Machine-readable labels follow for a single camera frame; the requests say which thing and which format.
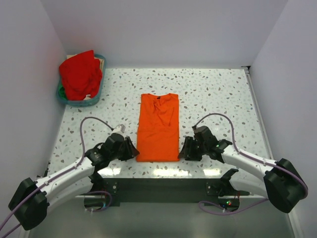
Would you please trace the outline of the orange t-shirt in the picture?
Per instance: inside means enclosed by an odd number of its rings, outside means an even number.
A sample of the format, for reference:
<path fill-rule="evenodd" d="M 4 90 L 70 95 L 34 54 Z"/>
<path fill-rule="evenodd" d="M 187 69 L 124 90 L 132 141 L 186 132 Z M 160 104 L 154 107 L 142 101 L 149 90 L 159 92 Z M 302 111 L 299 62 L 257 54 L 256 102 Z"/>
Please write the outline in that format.
<path fill-rule="evenodd" d="M 178 162 L 179 98 L 177 94 L 142 94 L 136 161 Z"/>

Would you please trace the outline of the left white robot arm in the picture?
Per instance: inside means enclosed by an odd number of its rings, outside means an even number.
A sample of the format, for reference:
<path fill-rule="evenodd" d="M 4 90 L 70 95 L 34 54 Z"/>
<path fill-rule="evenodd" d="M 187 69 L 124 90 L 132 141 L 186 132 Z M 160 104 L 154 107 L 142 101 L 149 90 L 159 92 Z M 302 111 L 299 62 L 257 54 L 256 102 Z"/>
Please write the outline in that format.
<path fill-rule="evenodd" d="M 24 230 L 38 226 L 48 211 L 71 196 L 90 192 L 98 194 L 103 188 L 99 171 L 111 161 L 127 161 L 139 155 L 130 137 L 113 133 L 104 143 L 99 143 L 84 153 L 83 159 L 75 161 L 50 176 L 32 180 L 24 179 L 18 186 L 8 207 Z M 77 181 L 89 178 L 82 190 L 71 190 Z"/>

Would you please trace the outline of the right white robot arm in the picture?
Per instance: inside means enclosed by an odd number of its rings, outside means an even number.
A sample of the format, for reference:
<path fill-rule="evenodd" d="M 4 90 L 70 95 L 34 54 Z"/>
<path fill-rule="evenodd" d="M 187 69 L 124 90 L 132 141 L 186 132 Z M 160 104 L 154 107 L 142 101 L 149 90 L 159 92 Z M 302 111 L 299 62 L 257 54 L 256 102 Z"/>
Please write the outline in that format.
<path fill-rule="evenodd" d="M 201 126 L 194 128 L 193 136 L 185 138 L 178 158 L 200 161 L 204 155 L 234 166 L 221 178 L 220 188 L 227 195 L 235 191 L 256 194 L 284 213 L 292 211 L 308 195 L 306 183 L 290 161 L 269 160 L 239 150 L 226 139 L 217 140 L 208 127 Z"/>

